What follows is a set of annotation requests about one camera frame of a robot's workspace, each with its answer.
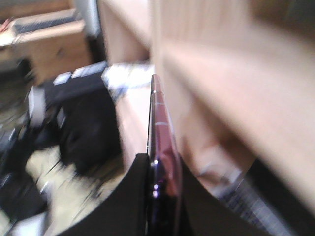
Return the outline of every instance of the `wooden shelf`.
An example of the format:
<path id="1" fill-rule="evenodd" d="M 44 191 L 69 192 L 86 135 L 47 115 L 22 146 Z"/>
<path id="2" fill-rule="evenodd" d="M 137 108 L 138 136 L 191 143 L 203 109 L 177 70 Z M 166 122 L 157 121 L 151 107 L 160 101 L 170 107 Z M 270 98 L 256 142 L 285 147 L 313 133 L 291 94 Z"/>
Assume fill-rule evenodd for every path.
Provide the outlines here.
<path id="1" fill-rule="evenodd" d="M 98 0 L 110 64 L 147 60 L 151 46 L 147 0 Z"/>
<path id="2" fill-rule="evenodd" d="M 165 43 L 162 57 L 175 83 L 207 104 L 315 213 L 313 62 L 297 66 L 272 54 L 178 41 Z"/>
<path id="3" fill-rule="evenodd" d="M 102 0 L 123 24 L 149 50 L 151 43 L 149 1 Z"/>

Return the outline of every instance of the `computer keyboard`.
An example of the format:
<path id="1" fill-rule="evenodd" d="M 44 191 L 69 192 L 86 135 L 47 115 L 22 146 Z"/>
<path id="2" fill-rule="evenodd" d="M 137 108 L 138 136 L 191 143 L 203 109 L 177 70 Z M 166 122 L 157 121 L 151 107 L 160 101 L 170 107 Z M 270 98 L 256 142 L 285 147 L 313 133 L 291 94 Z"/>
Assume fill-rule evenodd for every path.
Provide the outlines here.
<path id="1" fill-rule="evenodd" d="M 77 20 L 76 16 L 69 16 L 69 17 L 64 17 L 64 18 L 59 18 L 59 19 L 53 19 L 50 21 L 41 21 L 41 22 L 35 21 L 32 23 L 27 23 L 27 24 L 14 24 L 14 28 L 18 34 L 29 33 L 36 30 L 41 30 L 41 29 L 52 27 L 52 26 L 58 26 L 65 23 L 73 22 L 75 20 Z"/>

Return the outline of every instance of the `wooden cabinet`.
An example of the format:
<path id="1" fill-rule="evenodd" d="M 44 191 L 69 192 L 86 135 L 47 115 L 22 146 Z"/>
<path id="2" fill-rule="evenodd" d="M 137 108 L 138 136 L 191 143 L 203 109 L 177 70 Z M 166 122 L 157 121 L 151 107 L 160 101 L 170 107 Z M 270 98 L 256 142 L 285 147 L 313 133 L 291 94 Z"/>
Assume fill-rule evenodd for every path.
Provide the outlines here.
<path id="1" fill-rule="evenodd" d="M 315 214 L 315 47 L 261 17 L 278 17 L 273 8 L 283 6 L 275 2 L 100 0 L 100 5 L 150 49 L 179 151 L 196 175 L 206 165 L 219 178 L 233 169 L 245 173 L 260 158 Z M 138 13 L 143 10 L 138 4 L 146 6 L 145 14 Z M 149 16 L 149 23 L 136 24 L 132 15 L 143 16 L 143 22 Z M 136 49 L 119 34 L 114 44 L 106 41 L 115 31 L 106 22 L 103 17 L 108 52 L 114 54 L 117 45 Z M 151 32 L 142 32 L 149 47 L 138 33 L 147 25 Z M 133 59 L 142 59 L 140 54 Z M 109 55 L 112 63 L 131 60 L 113 58 Z M 215 187 L 206 178 L 200 181 L 209 191 Z"/>

